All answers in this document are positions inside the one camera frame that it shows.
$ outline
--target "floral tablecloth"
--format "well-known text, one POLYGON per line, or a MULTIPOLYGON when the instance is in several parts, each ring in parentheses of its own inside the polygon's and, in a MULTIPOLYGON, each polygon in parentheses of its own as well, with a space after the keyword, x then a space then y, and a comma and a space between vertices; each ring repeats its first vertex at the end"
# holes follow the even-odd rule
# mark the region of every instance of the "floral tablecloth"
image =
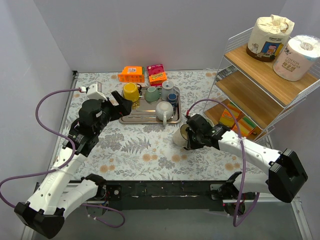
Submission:
MULTIPOLYGON (((167 78, 180 89, 182 114, 197 100, 207 98, 213 84, 213 70, 168 71, 167 78)), ((117 73, 80 73, 76 87, 89 86, 99 81, 104 94, 122 92, 123 83, 117 73)), ((212 90, 216 97, 221 93, 212 90)), ((68 110, 63 134, 77 118, 81 104, 87 99, 83 93, 74 93, 68 110)), ((204 104, 196 105, 192 113, 202 113, 204 104)), ((242 160, 213 147, 187 151, 173 142, 173 133, 186 122, 183 116, 178 124, 121 124, 110 122, 99 136, 99 143, 74 175, 79 180, 90 173, 107 180, 226 180, 242 170, 242 160)), ((247 164, 247 174, 263 174, 247 164)))

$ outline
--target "white cup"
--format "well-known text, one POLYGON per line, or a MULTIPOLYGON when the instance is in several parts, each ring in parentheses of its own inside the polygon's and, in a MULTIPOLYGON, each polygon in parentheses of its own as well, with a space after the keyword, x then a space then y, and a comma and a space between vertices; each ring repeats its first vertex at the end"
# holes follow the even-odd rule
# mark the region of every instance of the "white cup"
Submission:
POLYGON ((188 145, 188 134, 187 134, 188 124, 183 124, 175 133, 173 134, 173 142, 183 148, 186 148, 188 145))
POLYGON ((169 120, 174 114, 174 108, 171 103, 161 101, 155 107, 155 114, 158 119, 163 121, 163 125, 165 126, 167 124, 167 120, 169 120))
POLYGON ((170 80, 164 81, 162 83, 162 89, 161 89, 161 99, 164 101, 168 101, 168 95, 174 94, 174 83, 170 80))

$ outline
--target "blue cup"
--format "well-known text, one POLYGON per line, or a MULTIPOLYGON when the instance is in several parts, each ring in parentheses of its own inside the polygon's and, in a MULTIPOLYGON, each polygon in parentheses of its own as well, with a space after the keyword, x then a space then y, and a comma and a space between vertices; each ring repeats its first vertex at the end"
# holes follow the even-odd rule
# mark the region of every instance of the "blue cup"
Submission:
POLYGON ((171 103, 172 107, 176 107, 178 105, 178 95, 175 93, 170 93, 167 97, 168 102, 171 103))

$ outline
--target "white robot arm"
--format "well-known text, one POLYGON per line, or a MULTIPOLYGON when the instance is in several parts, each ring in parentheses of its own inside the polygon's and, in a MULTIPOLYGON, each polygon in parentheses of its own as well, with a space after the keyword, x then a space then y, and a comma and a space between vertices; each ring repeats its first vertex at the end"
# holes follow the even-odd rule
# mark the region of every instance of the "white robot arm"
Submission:
MULTIPOLYGON (((218 150, 242 157, 242 147, 238 135, 221 124, 212 127, 201 115, 196 114, 186 123, 188 144, 186 149, 193 150, 214 147, 218 150)), ((290 203, 300 188, 308 180, 307 173, 297 154, 286 149, 284 152, 263 147, 243 139, 246 161, 261 169, 265 175, 246 177, 243 193, 268 193, 285 203, 290 203)), ((213 191, 220 198, 236 198, 239 193, 241 172, 236 172, 226 183, 213 191)))
POLYGON ((101 176, 90 174, 75 189, 63 195, 71 177, 98 143, 98 136, 105 126, 131 112, 132 101, 124 99, 117 91, 113 91, 111 94, 118 102, 115 106, 101 90, 102 84, 99 82, 87 88, 81 87, 81 92, 86 92, 89 100, 83 102, 79 118, 71 124, 68 133, 76 148, 72 160, 63 168, 58 168, 71 157, 73 152, 71 143, 65 141, 52 166, 56 171, 45 177, 26 202, 19 202, 14 208, 14 212, 25 225, 48 239, 60 231, 65 218, 83 202, 93 197, 102 198, 106 194, 106 180, 101 176))

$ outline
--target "snack box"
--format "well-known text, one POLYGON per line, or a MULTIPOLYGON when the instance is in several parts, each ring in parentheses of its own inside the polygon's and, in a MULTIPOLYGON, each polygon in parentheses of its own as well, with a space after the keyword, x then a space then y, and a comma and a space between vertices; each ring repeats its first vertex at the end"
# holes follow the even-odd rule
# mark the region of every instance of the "snack box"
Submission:
MULTIPOLYGON (((235 118, 239 117, 241 110, 239 108, 237 108, 236 105, 234 105, 232 102, 229 102, 227 104, 227 107, 232 111, 235 118)), ((224 111, 220 117, 219 123, 221 123, 229 128, 232 128, 235 124, 235 120, 231 116, 230 112, 227 109, 224 109, 224 111)))
MULTIPOLYGON (((248 118, 247 116, 243 116, 243 118, 238 120, 238 124, 240 127, 242 137, 249 136, 257 127, 257 125, 255 125, 254 122, 252 122, 250 118, 248 118)), ((232 130, 237 133, 238 131, 237 126, 234 125, 232 130)))
POLYGON ((151 86, 161 86, 167 80, 167 75, 162 64, 151 65, 146 67, 149 74, 151 86))

